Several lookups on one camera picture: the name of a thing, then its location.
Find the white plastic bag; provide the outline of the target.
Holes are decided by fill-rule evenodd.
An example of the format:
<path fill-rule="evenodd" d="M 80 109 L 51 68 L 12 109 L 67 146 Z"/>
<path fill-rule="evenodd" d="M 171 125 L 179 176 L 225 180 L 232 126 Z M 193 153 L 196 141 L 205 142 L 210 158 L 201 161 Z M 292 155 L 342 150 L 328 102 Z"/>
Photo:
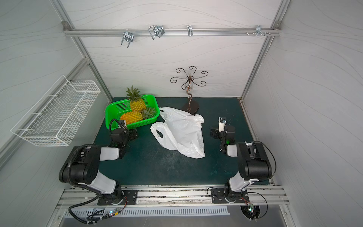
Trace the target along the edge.
<path fill-rule="evenodd" d="M 204 118 L 199 114 L 192 115 L 171 107 L 161 107 L 159 110 L 164 121 L 156 122 L 150 127 L 159 144 L 189 158 L 204 158 L 202 135 Z"/>

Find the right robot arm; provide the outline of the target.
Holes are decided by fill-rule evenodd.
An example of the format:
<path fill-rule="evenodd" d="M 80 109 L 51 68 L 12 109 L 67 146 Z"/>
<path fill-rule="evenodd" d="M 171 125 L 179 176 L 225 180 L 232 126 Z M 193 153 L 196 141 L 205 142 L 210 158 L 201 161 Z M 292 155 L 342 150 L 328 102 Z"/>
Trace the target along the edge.
<path fill-rule="evenodd" d="M 220 151 L 236 158 L 238 171 L 224 188 L 209 188 L 213 204 L 245 203 L 250 205 L 247 188 L 257 182 L 269 180 L 274 171 L 266 154 L 264 144 L 259 141 L 235 142 L 235 128 L 230 125 L 212 128 L 210 136 L 220 139 Z"/>

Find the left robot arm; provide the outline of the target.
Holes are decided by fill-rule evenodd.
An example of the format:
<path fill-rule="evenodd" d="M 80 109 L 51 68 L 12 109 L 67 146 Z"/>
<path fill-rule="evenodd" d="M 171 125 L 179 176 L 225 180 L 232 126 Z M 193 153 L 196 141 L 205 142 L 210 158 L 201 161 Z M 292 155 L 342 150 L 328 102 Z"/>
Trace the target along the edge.
<path fill-rule="evenodd" d="M 122 159 L 128 142 L 138 137 L 137 130 L 117 128 L 110 131 L 111 144 L 75 146 L 59 173 L 59 180 L 99 195 L 98 205 L 134 205 L 137 190 L 123 190 L 121 184 L 99 170 L 100 162 Z"/>

